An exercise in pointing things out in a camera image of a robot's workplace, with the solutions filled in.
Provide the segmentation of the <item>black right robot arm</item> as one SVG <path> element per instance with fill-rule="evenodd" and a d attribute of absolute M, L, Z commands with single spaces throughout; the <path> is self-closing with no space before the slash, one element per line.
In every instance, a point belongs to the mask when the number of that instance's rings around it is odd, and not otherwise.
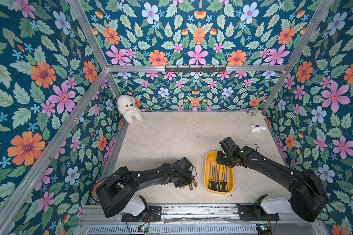
<path fill-rule="evenodd" d="M 295 214 L 307 222 L 314 222 L 326 208 L 328 196 L 320 178 L 311 170 L 290 169 L 261 155 L 257 150 L 239 147 L 230 137 L 220 141 L 221 151 L 216 162 L 229 168 L 242 166 L 255 170 L 277 182 L 288 194 L 262 195 L 253 204 L 257 217 L 263 214 Z"/>

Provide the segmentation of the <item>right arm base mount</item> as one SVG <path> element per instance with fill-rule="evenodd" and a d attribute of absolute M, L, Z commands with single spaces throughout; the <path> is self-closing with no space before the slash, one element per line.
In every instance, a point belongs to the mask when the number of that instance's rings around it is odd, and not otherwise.
<path fill-rule="evenodd" d="M 267 196 L 267 194 L 263 194 L 253 204 L 237 203 L 240 219 L 244 221 L 279 221 L 278 214 L 269 214 L 260 205 Z"/>

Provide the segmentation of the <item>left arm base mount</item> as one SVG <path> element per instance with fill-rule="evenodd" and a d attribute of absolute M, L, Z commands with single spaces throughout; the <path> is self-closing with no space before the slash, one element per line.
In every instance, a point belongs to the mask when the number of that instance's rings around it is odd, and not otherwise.
<path fill-rule="evenodd" d="M 122 222 L 157 222 L 161 220 L 162 206 L 150 206 L 144 197 L 133 197 L 121 211 Z"/>

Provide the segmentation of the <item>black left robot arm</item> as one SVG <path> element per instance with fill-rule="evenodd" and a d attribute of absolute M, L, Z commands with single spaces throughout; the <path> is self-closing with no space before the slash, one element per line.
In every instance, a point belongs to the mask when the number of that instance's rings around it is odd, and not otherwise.
<path fill-rule="evenodd" d="M 130 202 L 137 191 L 171 183 L 176 188 L 183 188 L 192 184 L 196 175 L 195 167 L 185 157 L 174 163 L 143 171 L 133 171 L 123 166 L 96 184 L 96 195 L 106 218 L 121 212 L 139 216 L 147 206 L 142 197 L 135 199 L 134 203 Z"/>

